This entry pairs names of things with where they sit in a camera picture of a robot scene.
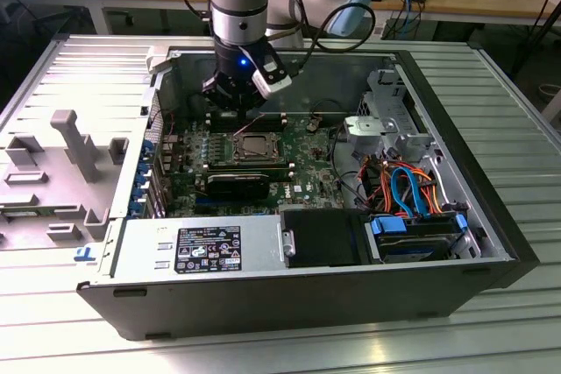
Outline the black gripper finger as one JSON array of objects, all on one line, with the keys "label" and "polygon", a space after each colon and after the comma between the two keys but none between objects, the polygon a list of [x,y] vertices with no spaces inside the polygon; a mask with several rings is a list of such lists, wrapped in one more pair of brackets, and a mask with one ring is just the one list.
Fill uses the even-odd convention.
[{"label": "black gripper finger", "polygon": [[233,112],[243,119],[243,108],[236,82],[230,77],[211,77],[202,84],[202,93],[219,109]]},{"label": "black gripper finger", "polygon": [[247,120],[247,113],[260,108],[266,102],[253,82],[245,82],[241,92],[241,121]]}]

